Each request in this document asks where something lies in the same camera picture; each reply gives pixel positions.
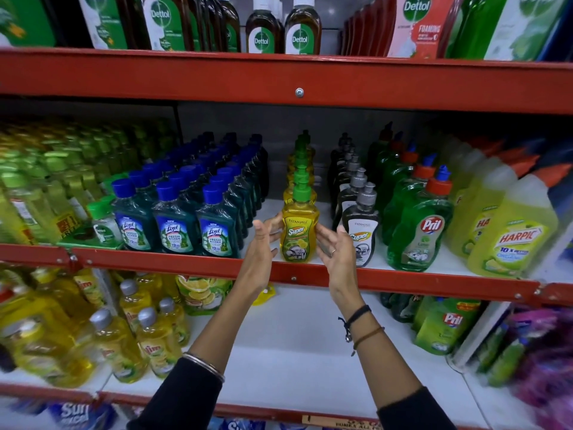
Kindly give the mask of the group of green refill pouches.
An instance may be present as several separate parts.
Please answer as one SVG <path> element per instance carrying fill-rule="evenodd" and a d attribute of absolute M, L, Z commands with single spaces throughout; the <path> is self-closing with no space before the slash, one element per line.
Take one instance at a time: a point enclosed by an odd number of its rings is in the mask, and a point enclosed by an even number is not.
<path fill-rule="evenodd" d="M 445 58 L 573 60 L 573 0 L 463 0 Z"/>

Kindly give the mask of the silver bangle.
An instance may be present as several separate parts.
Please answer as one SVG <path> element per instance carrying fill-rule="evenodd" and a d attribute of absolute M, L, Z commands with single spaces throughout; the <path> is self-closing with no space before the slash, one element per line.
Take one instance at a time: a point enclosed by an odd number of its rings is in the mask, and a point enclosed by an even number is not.
<path fill-rule="evenodd" d="M 221 373 L 218 368 L 216 368 L 214 365 L 212 365 L 211 363 L 206 362 L 205 360 L 203 360 L 202 358 L 199 358 L 197 356 L 195 356 L 192 353 L 189 352 L 184 352 L 182 354 L 182 357 L 184 359 L 187 359 L 188 361 L 192 362 L 193 364 L 204 368 L 205 370 L 207 370 L 208 372 L 210 372 L 212 375 L 214 375 L 215 377 L 217 377 L 217 379 L 221 382 L 221 383 L 225 383 L 225 376 L 223 373 Z"/>

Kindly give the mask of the yellow refill pouch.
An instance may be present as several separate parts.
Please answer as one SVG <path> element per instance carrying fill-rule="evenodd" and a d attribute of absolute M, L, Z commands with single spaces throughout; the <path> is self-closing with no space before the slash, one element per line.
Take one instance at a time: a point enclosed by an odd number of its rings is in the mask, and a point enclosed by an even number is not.
<path fill-rule="evenodd" d="M 276 296 L 276 289 L 274 285 L 269 282 L 267 286 L 259 293 L 252 306 L 260 306 L 267 303 L 270 299 Z"/>

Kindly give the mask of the row of green dish liquid bottles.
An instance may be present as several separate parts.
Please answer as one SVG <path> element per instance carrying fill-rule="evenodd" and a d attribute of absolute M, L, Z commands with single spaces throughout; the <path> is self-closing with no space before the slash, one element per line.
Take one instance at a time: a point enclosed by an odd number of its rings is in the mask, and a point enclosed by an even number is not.
<path fill-rule="evenodd" d="M 388 264 L 402 271 L 424 272 L 433 264 L 454 216 L 453 182 L 437 155 L 420 156 L 415 142 L 405 144 L 388 124 L 369 149 L 367 170 L 375 183 L 381 213 L 382 242 Z"/>

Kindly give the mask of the person's right hand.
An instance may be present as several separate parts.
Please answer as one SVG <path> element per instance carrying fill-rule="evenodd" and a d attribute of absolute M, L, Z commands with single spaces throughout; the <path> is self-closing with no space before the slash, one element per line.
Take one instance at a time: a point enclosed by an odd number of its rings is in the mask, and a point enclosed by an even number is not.
<path fill-rule="evenodd" d="M 326 267 L 329 275 L 329 291 L 343 317 L 364 305 L 358 288 L 356 253 L 353 240 L 343 227 L 343 254 L 333 267 Z"/>

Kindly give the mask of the row of pink refill pouches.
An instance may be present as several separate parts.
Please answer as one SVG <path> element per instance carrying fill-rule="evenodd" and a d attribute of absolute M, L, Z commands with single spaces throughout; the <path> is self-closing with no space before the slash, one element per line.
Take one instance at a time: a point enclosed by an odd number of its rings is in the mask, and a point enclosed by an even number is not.
<path fill-rule="evenodd" d="M 340 31 L 342 56 L 444 58 L 463 0 L 357 0 Z"/>

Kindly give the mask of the green pack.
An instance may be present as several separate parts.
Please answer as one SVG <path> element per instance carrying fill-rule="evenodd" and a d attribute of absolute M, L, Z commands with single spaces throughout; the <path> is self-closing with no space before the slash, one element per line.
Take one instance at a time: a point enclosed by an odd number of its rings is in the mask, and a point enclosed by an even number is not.
<path fill-rule="evenodd" d="M 0 0 L 0 48 L 54 47 L 42 0 Z"/>

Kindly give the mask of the shelf price label strip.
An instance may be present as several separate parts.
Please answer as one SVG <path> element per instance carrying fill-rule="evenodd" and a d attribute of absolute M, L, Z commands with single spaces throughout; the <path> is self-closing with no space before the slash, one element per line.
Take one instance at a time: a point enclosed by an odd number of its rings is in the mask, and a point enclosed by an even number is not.
<path fill-rule="evenodd" d="M 376 420 L 364 420 L 354 417 L 303 414 L 301 416 L 301 422 L 305 426 L 337 430 L 383 430 L 380 422 Z"/>

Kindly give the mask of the row of lime toilet cleaner bottles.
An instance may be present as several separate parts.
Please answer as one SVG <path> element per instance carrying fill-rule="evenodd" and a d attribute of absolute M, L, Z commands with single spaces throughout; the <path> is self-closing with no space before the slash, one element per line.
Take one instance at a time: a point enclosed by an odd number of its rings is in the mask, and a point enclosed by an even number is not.
<path fill-rule="evenodd" d="M 444 237 L 450 252 L 481 276 L 515 278 L 557 231 L 573 185 L 573 137 L 508 143 L 478 137 L 458 142 L 453 165 L 454 213 Z"/>

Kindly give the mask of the person's left forearm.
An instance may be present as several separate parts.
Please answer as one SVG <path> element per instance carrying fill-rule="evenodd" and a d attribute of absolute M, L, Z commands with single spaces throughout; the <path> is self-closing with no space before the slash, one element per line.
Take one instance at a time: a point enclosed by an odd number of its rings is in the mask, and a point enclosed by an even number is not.
<path fill-rule="evenodd" d="M 256 298 L 241 292 L 233 285 L 218 311 L 211 317 L 187 352 L 211 363 L 225 375 L 238 331 Z"/>

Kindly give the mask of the row of brown antiseptic bottles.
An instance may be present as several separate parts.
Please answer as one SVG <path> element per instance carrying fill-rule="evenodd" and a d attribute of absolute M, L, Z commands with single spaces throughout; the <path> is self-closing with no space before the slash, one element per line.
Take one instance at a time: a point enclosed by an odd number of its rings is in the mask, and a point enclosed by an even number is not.
<path fill-rule="evenodd" d="M 145 25 L 146 48 L 165 52 L 240 53 L 241 21 L 230 0 L 132 0 Z M 318 55 L 321 20 L 315 0 L 253 0 L 245 24 L 248 54 Z"/>

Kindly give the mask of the yellow dish soap pump bottle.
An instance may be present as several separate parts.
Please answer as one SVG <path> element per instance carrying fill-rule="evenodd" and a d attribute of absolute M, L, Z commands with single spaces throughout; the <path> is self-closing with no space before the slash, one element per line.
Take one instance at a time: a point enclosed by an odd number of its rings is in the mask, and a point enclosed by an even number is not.
<path fill-rule="evenodd" d="M 293 187 L 292 202 L 284 204 L 282 209 L 280 249 L 286 262 L 309 262 L 316 249 L 320 212 L 311 202 L 311 194 L 308 178 L 300 178 Z"/>

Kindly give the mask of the black right sleeve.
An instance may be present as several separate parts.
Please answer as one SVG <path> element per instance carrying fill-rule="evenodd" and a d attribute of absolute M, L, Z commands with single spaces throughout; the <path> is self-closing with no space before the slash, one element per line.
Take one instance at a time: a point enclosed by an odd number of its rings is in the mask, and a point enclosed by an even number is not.
<path fill-rule="evenodd" d="M 377 411 L 383 430 L 458 430 L 426 387 Z"/>

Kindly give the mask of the row of yellow green-capped bottles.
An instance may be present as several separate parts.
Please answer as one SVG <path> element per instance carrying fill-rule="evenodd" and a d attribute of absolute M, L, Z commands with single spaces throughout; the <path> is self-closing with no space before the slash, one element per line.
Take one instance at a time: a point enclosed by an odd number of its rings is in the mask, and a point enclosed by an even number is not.
<path fill-rule="evenodd" d="M 295 149 L 288 157 L 288 170 L 287 170 L 287 188 L 283 192 L 283 201 L 288 204 L 293 201 L 293 188 L 295 185 L 295 172 L 299 165 L 305 165 L 305 171 L 309 175 L 309 186 L 311 187 L 311 203 L 317 200 L 317 192 L 314 190 L 313 185 L 315 182 L 313 157 L 315 150 L 310 146 L 310 134 L 307 129 L 304 129 L 295 141 Z"/>

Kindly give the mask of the white shelf divider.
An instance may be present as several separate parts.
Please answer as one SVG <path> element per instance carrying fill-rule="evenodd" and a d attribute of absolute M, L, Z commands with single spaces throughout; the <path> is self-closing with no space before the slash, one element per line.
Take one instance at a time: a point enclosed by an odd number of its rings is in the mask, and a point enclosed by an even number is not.
<path fill-rule="evenodd" d="M 471 357 L 489 333 L 503 320 L 511 306 L 511 302 L 490 302 L 486 306 L 459 347 L 446 358 L 448 365 L 454 371 L 460 374 L 467 371 L 466 367 Z"/>

